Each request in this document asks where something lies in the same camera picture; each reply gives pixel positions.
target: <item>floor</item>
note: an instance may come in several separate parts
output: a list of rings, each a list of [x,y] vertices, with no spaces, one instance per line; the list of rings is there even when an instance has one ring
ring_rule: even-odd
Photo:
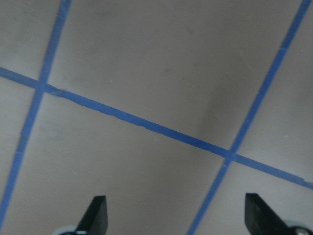
[[[310,0],[0,2],[0,229],[106,195],[108,235],[313,229]]]

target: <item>blue tape line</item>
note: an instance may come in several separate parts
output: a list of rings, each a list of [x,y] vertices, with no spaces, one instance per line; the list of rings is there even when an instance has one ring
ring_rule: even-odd
[[[223,148],[218,147],[216,145],[213,145],[213,144],[207,143],[205,141],[199,140],[197,138],[188,136],[188,135],[183,134],[181,132],[174,131],[172,129],[169,129],[167,127],[164,127],[164,126],[161,126],[159,124],[153,123],[151,121],[145,120],[143,118],[131,115],[129,113],[126,113],[126,112],[123,112],[121,110],[110,107],[108,105],[99,103],[99,102],[94,101],[92,99],[85,98],[85,97],[80,96],[78,94],[74,94],[74,93],[68,92],[68,91],[62,91],[62,90],[57,89],[51,85],[46,85],[45,92],[47,92],[51,95],[54,95],[54,96],[66,98],[68,100],[71,100],[71,101],[79,104],[79,105],[85,106],[85,107],[93,109],[93,110],[97,110],[97,111],[104,113],[104,114],[107,114],[107,115],[114,116],[120,120],[129,122],[131,124],[134,124],[137,126],[143,126],[150,131],[163,134],[163,135],[170,137],[172,139],[175,139],[175,140],[181,141],[183,143],[186,143],[186,144],[210,151],[210,152],[215,153],[217,155],[225,156],[226,154],[228,154],[228,150],[226,150],[226,149],[223,149]]]
[[[37,88],[38,81],[35,79],[23,76],[21,74],[18,74],[16,72],[12,72],[10,70],[4,69],[0,67],[0,77],[4,77],[6,79],[9,79],[13,82],[20,83],[22,85],[31,87],[31,88]]]
[[[307,12],[309,6],[310,6],[311,0],[303,0],[300,4],[300,7],[295,15],[295,17],[293,18],[293,21],[289,27],[289,30],[275,56],[274,61],[272,62],[268,73],[265,76],[264,82],[261,85],[261,88],[257,94],[257,96],[255,97],[255,100],[248,112],[248,115],[246,116],[240,130],[239,133],[232,145],[232,147],[230,148],[231,152],[236,153],[238,151],[238,148],[240,147],[242,141],[245,138],[245,135],[250,127],[250,125],[252,124],[252,121],[256,115],[256,113],[258,112],[262,101],[264,100],[264,97],[281,65],[281,63],[284,60],[284,57],[291,45],[291,42],[305,16],[305,13]]]
[[[262,104],[262,101],[269,89],[269,86],[271,85],[286,53],[287,50],[294,38],[294,35],[296,34],[304,16],[306,11],[309,8],[309,5],[311,3],[311,0],[303,0],[299,6],[299,9],[295,15],[295,17],[293,18],[293,21],[289,27],[289,30],[281,44],[281,47],[278,49],[278,52],[276,53],[276,56],[269,68],[269,71],[267,72],[265,79],[263,81],[263,84],[261,85],[261,88],[259,90],[259,92],[257,93],[255,100],[230,148],[230,152],[232,152],[233,154],[235,154],[238,151],[238,148],[240,147],[243,139],[245,138],[245,135],[250,127],[250,125],[252,124],[252,121],[258,111],[258,109],[260,108],[260,105]],[[188,232],[187,235],[193,235],[195,234],[200,222],[202,221],[206,210],[208,209],[209,205],[211,204],[211,201],[213,200],[213,197],[216,193],[216,191],[218,190],[220,184],[222,183],[222,180],[224,178],[224,176],[226,175],[229,166],[231,164],[232,161],[235,161],[237,158],[237,156],[234,156],[233,159],[229,158],[226,160],[229,160],[230,162],[224,162],[216,179],[214,180],[213,185],[211,186],[208,194],[205,197],[205,200],[203,201],[202,205],[200,206],[200,209],[196,215],[196,217],[194,218]]]
[[[219,188],[219,186],[221,185],[224,176],[226,175],[231,163],[232,163],[233,157],[228,156],[223,164],[222,167],[220,168],[217,176],[214,179],[214,182],[209,190],[209,192],[206,194],[204,201],[202,202],[200,209],[198,210],[192,224],[189,227],[189,230],[187,232],[187,235],[193,235],[195,234],[196,230],[198,229],[199,224],[201,223],[207,209],[209,208],[212,199],[215,195],[215,193],[217,192],[217,189]]]
[[[37,83],[37,88],[35,90],[35,94],[33,96],[33,100],[30,105],[30,109],[28,111],[22,132],[21,137],[18,143],[17,150],[15,152],[15,156],[12,162],[12,166],[10,169],[10,173],[8,176],[8,180],[4,189],[4,193],[2,196],[1,204],[0,204],[0,231],[3,226],[3,222],[5,219],[5,215],[8,209],[8,206],[11,201],[12,193],[14,190],[14,186],[16,184],[16,180],[18,178],[18,174],[22,165],[22,160],[24,156],[24,152],[27,146],[28,138],[31,133],[31,129],[33,127],[41,100],[44,95],[44,89],[45,85],[47,83],[50,71],[51,71],[51,65],[54,59],[54,55],[57,49],[57,45],[60,39],[60,35],[67,17],[67,13],[69,10],[71,0],[62,0],[60,3],[58,15],[56,17],[53,30],[50,36],[50,40],[48,43],[48,47],[45,53],[44,63],[42,66],[42,70],[39,77],[39,82]],[[15,79],[17,82],[28,82],[30,85],[32,83],[31,80],[29,80],[27,77],[21,77],[16,76],[15,73],[6,73],[7,77],[9,79]]]
[[[269,165],[257,162],[255,160],[246,158],[246,157],[241,156],[241,155],[237,155],[237,159],[235,161],[240,163],[240,164],[249,166],[249,167],[251,167],[253,169],[256,169],[256,170],[265,172],[267,174],[276,176],[278,178],[281,178],[281,179],[290,181],[292,183],[295,183],[295,184],[298,184],[298,185],[301,185],[301,186],[313,189],[313,183],[306,182],[299,176],[290,174],[290,173],[285,172],[283,170],[279,170],[279,169],[274,168],[272,166],[269,166]]]

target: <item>black plastic part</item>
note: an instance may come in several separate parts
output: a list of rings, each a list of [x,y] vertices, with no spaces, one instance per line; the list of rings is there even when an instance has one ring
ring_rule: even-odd
[[[75,234],[105,235],[107,228],[108,213],[106,197],[96,196],[78,224]]]
[[[306,228],[289,228],[256,193],[246,194],[245,224],[251,235],[298,235],[297,229],[304,229],[313,235]]]
[[[76,235],[76,232],[65,232],[60,235]]]

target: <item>gray surface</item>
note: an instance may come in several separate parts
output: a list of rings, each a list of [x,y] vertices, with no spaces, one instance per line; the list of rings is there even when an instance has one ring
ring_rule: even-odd
[[[32,89],[0,77],[0,195],[32,95]]]
[[[229,148],[299,1],[76,0],[50,83]]]
[[[196,234],[249,235],[243,192],[257,192],[284,221],[298,222],[291,225],[313,229],[311,189],[233,163]]]
[[[49,83],[229,148],[299,4],[75,0]],[[1,67],[38,78],[57,5],[1,1]],[[312,22],[311,7],[240,148],[308,181]],[[0,78],[3,179],[32,94]],[[185,234],[222,160],[46,94],[1,234],[76,224],[99,194],[108,197],[108,235]],[[247,234],[247,191],[286,220],[313,221],[312,190],[233,163],[197,234]]]
[[[103,194],[109,235],[183,234],[223,160],[50,95],[32,136],[4,235],[78,223]]]
[[[0,66],[37,79],[59,1],[0,1]]]
[[[239,153],[313,182],[313,7]]]

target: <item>blue tape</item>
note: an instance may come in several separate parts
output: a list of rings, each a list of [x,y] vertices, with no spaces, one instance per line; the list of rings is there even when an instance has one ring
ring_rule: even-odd
[[[269,166],[269,165],[257,162],[255,160],[246,158],[246,157],[241,156],[241,155],[237,155],[237,159],[235,161],[240,163],[240,164],[249,166],[249,167],[251,167],[253,169],[256,169],[256,170],[265,172],[267,174],[276,176],[278,178],[287,180],[289,182],[292,182],[292,183],[295,183],[295,184],[298,184],[298,185],[301,185],[301,186],[313,189],[313,183],[306,182],[302,178],[300,178],[299,176],[290,174],[290,173],[285,172],[283,170],[279,170],[279,169],[274,168],[272,166]]]
[[[131,115],[129,113],[123,112],[121,110],[115,109],[113,107],[110,107],[108,105],[99,103],[97,101],[94,101],[92,99],[88,99],[85,98],[83,96],[80,96],[78,94],[74,94],[68,91],[62,91],[60,89],[57,89],[51,85],[46,85],[46,89],[45,92],[54,95],[54,96],[58,96],[58,97],[63,97],[66,98],[68,100],[71,100],[79,105],[85,106],[87,108],[93,109],[93,110],[97,110],[101,113],[110,115],[110,116],[114,116],[120,120],[129,122],[131,124],[137,125],[137,126],[143,126],[146,129],[159,133],[159,134],[163,134],[167,137],[170,137],[172,139],[181,141],[183,143],[198,147],[200,149],[204,149],[207,151],[210,151],[214,154],[220,155],[220,156],[226,156],[226,154],[228,154],[228,150],[223,149],[221,147],[218,147],[216,145],[207,143],[205,141],[199,140],[197,138],[188,136],[186,134],[183,134],[181,132],[178,131],[174,131],[172,129],[169,129],[167,127],[161,126],[159,124],[153,123],[151,121],[145,120],[143,118]]]
[[[281,65],[281,63],[284,60],[284,57],[291,45],[291,42],[305,16],[305,13],[307,12],[309,6],[310,6],[311,0],[303,0],[299,6],[299,9],[295,15],[295,17],[293,18],[293,21],[289,27],[289,30],[274,58],[274,61],[272,62],[268,73],[265,76],[264,82],[261,85],[261,88],[257,94],[257,96],[255,97],[255,100],[248,112],[248,115],[246,116],[240,130],[239,133],[232,145],[232,147],[230,148],[231,152],[236,153],[238,151],[238,148],[240,147],[243,139],[245,138],[245,135],[250,127],[250,125],[252,124],[252,121],[257,113],[257,111],[259,110],[262,101],[264,100],[264,97]]]
[[[23,76],[21,74],[18,74],[16,72],[12,72],[10,70],[4,69],[0,67],[0,77],[4,77],[6,79],[9,79],[13,82],[20,83],[22,85],[31,87],[31,88],[37,88],[38,81],[35,79]]]
[[[61,32],[65,23],[65,20],[67,17],[70,3],[71,3],[71,0],[62,0],[60,3],[58,15],[56,17],[53,30],[50,36],[50,40],[47,46],[47,50],[45,53],[44,63],[43,63],[42,70],[40,73],[39,82],[36,83],[37,88],[35,90],[35,94],[33,96],[33,100],[31,102],[30,109],[28,111],[23,129],[21,132],[21,137],[18,143],[17,150],[14,155],[10,173],[9,173],[7,183],[4,189],[4,193],[2,196],[2,200],[0,204],[0,231],[2,229],[5,215],[6,215],[9,203],[11,201],[14,186],[16,184],[16,180],[17,180],[17,177],[18,177],[21,165],[22,165],[22,160],[23,160],[24,152],[27,146],[28,138],[31,133],[31,129],[33,127],[41,100],[44,95],[45,85],[47,83],[47,80],[51,71],[52,62],[54,59],[54,55],[57,49],[57,45],[61,36]],[[4,75],[6,75],[6,77],[9,79],[12,79],[21,83],[24,82],[24,83],[27,83],[28,85],[33,84],[33,81],[29,80],[29,78],[27,77],[17,75],[16,73],[10,73],[4,70],[3,72],[4,72]]]
[[[250,125],[252,124],[252,121],[257,113],[257,111],[259,110],[262,101],[289,49],[289,46],[294,38],[294,35],[296,34],[304,16],[305,13],[307,12],[309,5],[311,3],[311,0],[303,0],[298,8],[298,11],[295,15],[295,17],[293,18],[293,21],[289,27],[289,30],[280,46],[280,48],[278,49],[278,52],[276,53],[276,56],[269,68],[269,71],[267,72],[265,79],[263,81],[263,84],[261,85],[261,88],[259,89],[259,92],[257,93],[255,100],[230,148],[230,152],[235,154],[242,141],[245,138],[245,135],[250,127]],[[237,155],[232,158],[226,158],[225,162],[223,163],[216,179],[214,180],[213,185],[211,186],[209,192],[207,193],[202,205],[200,206],[200,209],[198,211],[198,213],[196,214],[188,232],[187,235],[193,235],[195,234],[200,222],[202,221],[205,212],[207,211],[209,205],[211,204],[211,201],[213,200],[213,197],[216,193],[216,191],[218,190],[220,184],[222,183],[222,180],[224,178],[224,176],[226,175],[229,166],[231,164],[232,161],[236,161],[237,160]]]
[[[214,179],[214,182],[209,190],[209,192],[206,194],[204,201],[202,202],[200,209],[198,210],[192,224],[189,227],[189,230],[187,232],[187,235],[193,235],[195,234],[196,230],[198,229],[199,224],[201,223],[207,209],[209,208],[212,199],[214,197],[214,195],[217,192],[217,189],[219,188],[219,186],[221,185],[224,176],[226,175],[231,163],[232,163],[233,157],[228,156],[227,158],[225,158],[222,167],[220,168],[217,176]]]

